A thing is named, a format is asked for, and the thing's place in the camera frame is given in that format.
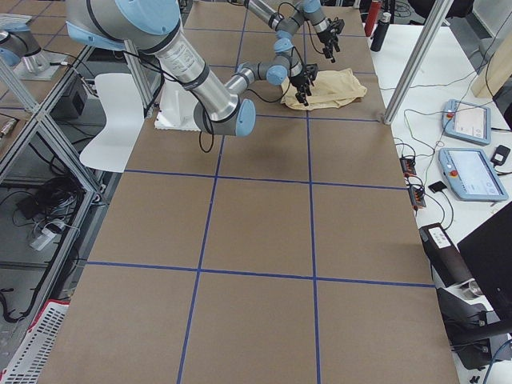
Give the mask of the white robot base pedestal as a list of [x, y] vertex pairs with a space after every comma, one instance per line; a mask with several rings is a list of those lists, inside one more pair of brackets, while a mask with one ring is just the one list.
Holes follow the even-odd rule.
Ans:
[[158, 130], [199, 131], [194, 120], [198, 100], [178, 83], [165, 80], [155, 120]]

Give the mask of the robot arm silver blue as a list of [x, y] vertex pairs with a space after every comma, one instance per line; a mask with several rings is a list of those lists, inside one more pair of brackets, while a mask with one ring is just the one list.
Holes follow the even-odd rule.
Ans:
[[176, 1], [68, 1], [66, 24], [69, 36], [83, 45], [105, 50], [124, 50], [126, 40], [140, 52], [155, 56], [165, 75], [198, 100], [194, 120], [212, 135], [247, 136], [254, 128], [256, 109], [240, 95], [257, 80], [279, 86], [289, 81], [296, 98], [306, 104], [318, 67], [307, 65], [291, 42], [293, 33], [281, 30], [282, 16], [264, 1], [243, 5], [278, 33], [271, 62], [241, 65], [222, 83], [182, 32]]
[[236, 6], [244, 6], [269, 28], [274, 30], [280, 38], [292, 39], [298, 30], [306, 24], [312, 26], [323, 44], [318, 50], [325, 58], [335, 62], [334, 52], [339, 52], [338, 36], [341, 34], [345, 22], [343, 19], [331, 19], [325, 16], [320, 1], [300, 1], [297, 4], [287, 2], [294, 10], [290, 16], [285, 16], [280, 9], [275, 10], [265, 1], [228, 1]]

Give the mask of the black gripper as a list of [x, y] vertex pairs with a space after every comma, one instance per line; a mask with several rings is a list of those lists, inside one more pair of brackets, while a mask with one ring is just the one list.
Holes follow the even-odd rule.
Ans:
[[296, 99], [299, 103], [302, 103], [304, 106], [308, 106], [308, 97], [311, 96], [310, 85], [311, 80], [308, 73], [298, 74], [290, 78], [290, 82], [292, 86], [296, 89], [297, 93], [295, 94]]
[[336, 62], [334, 56], [334, 50], [336, 52], [340, 52], [340, 47], [338, 44], [338, 34], [333, 33], [330, 29], [324, 30], [322, 32], [318, 32], [318, 38], [320, 42], [324, 45], [322, 48], [326, 51], [326, 58], [329, 59], [332, 63]]

